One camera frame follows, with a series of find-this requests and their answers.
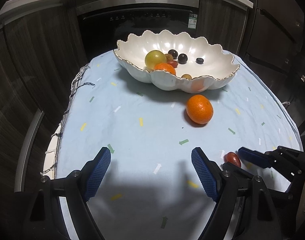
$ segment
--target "scalloped bowl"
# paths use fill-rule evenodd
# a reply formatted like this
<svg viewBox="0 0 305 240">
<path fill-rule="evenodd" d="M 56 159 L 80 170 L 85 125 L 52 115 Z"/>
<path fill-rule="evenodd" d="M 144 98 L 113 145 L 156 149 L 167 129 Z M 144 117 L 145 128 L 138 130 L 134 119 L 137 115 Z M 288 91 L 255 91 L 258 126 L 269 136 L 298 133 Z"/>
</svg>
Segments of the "scalloped bowl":
<svg viewBox="0 0 305 240">
<path fill-rule="evenodd" d="M 235 76 L 239 65 L 233 64 L 234 55 L 224 54 L 219 44 L 210 45 L 206 38 L 191 38 L 186 32 L 178 35 L 168 30 L 159 34 L 144 31 L 141 36 L 129 34 L 127 41 L 117 41 L 114 54 L 118 62 L 138 81 L 153 83 L 162 90 L 180 89 L 187 93 L 199 93 L 206 89 L 218 89 L 227 85 Z M 164 70 L 148 71 L 145 56 L 157 49 L 168 53 L 175 49 L 178 54 L 188 56 L 186 64 L 179 64 L 176 75 Z M 201 57 L 204 63 L 199 65 L 196 58 Z M 181 78 L 189 74 L 192 79 Z"/>
</svg>

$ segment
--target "blue gripper pad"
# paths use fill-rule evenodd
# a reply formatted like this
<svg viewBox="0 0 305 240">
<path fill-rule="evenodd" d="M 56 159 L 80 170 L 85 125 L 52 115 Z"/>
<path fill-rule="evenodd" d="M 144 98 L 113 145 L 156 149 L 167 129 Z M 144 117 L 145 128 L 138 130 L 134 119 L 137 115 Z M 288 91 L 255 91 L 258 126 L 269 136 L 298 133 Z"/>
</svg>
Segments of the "blue gripper pad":
<svg viewBox="0 0 305 240">
<path fill-rule="evenodd" d="M 205 161 L 200 156 L 201 154 L 204 155 L 204 159 L 208 161 L 209 166 L 205 164 Z M 218 174 L 215 173 L 216 171 L 214 171 L 214 168 L 210 167 L 210 165 L 212 164 L 199 147 L 196 147 L 192 150 L 191 162 L 195 167 L 195 170 L 198 174 L 198 177 L 201 181 L 202 186 L 204 187 L 207 196 L 212 198 L 213 201 L 217 202 L 219 200 L 218 188 L 220 188 L 220 185 L 218 185 L 218 183 L 221 181 L 221 178 Z"/>
<path fill-rule="evenodd" d="M 93 171 L 91 172 L 89 178 L 86 182 L 86 190 L 84 193 L 84 200 L 87 202 L 91 197 L 94 197 L 97 193 L 97 190 L 102 182 L 103 176 L 105 176 L 106 171 L 109 167 L 111 154 L 108 148 L 103 148 L 104 152 L 95 164 Z"/>
<path fill-rule="evenodd" d="M 249 150 L 245 147 L 241 147 L 239 150 L 238 150 L 238 155 L 248 161 L 248 162 L 251 162 L 263 169 L 265 168 L 271 168 L 271 164 L 269 163 L 269 160 L 268 160 L 268 156 L 260 153 L 260 152 L 257 152 L 257 151 L 252 151 L 252 150 Z"/>
</svg>

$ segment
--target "orange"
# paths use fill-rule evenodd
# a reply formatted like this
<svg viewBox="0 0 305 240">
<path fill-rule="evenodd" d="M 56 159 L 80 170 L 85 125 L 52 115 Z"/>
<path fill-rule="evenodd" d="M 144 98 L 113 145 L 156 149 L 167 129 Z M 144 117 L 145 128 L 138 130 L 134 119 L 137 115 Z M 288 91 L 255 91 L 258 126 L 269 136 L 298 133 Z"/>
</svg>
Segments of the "orange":
<svg viewBox="0 0 305 240">
<path fill-rule="evenodd" d="M 202 95 L 195 95 L 187 101 L 186 111 L 191 120 L 198 124 L 206 124 L 214 115 L 210 101 Z"/>
<path fill-rule="evenodd" d="M 176 70 L 174 69 L 174 67 L 167 63 L 159 63 L 155 65 L 153 70 L 165 70 L 170 72 L 171 74 L 176 75 Z"/>
</svg>

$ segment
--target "light blue tablecloth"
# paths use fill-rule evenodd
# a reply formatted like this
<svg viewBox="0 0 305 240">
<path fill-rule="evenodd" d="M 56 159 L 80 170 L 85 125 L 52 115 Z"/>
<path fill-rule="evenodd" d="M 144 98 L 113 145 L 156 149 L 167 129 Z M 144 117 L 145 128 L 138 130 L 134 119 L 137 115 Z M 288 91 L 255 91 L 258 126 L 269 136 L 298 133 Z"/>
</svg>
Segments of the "light blue tablecloth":
<svg viewBox="0 0 305 240">
<path fill-rule="evenodd" d="M 56 172 L 57 178 L 65 177 L 101 147 L 112 147 L 107 174 L 88 202 L 106 240 L 198 239 L 214 202 L 191 163 L 195 147 L 218 165 L 224 153 L 241 146 L 260 152 L 278 145 L 302 150 L 298 130 L 280 101 L 239 57 L 234 63 L 240 63 L 240 70 L 228 85 L 201 93 L 211 101 L 214 116 L 198 126 L 185 116 L 192 94 L 133 79 L 112 51 L 90 62 L 81 84 L 95 87 L 82 86 L 75 94 Z M 267 187 L 284 191 L 289 185 L 273 169 L 245 163 L 243 168 L 261 175 Z M 78 239 L 65 200 L 61 203 L 70 237 Z M 229 229 L 226 239 L 232 234 Z"/>
</svg>

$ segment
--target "metal screw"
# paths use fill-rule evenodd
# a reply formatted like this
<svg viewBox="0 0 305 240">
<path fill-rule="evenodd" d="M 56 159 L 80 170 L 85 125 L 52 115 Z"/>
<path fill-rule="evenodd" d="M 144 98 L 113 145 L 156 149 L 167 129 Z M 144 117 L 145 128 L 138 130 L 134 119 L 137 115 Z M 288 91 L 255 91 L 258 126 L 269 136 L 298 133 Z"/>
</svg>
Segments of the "metal screw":
<svg viewBox="0 0 305 240">
<path fill-rule="evenodd" d="M 223 176 L 225 177 L 230 177 L 231 176 L 231 172 L 230 171 L 222 171 Z"/>
<path fill-rule="evenodd" d="M 48 176 L 42 176 L 40 181 L 41 182 L 46 182 L 48 180 Z"/>
<path fill-rule="evenodd" d="M 74 171 L 72 172 L 72 175 L 73 175 L 74 177 L 78 177 L 79 174 L 80 174 L 80 171 L 79 171 L 79 170 L 74 170 Z"/>
<path fill-rule="evenodd" d="M 254 176 L 254 179 L 255 179 L 256 181 L 258 181 L 258 182 L 261 182 L 261 181 L 262 181 L 262 177 L 260 177 L 260 176 L 258 176 L 258 175 Z"/>
</svg>

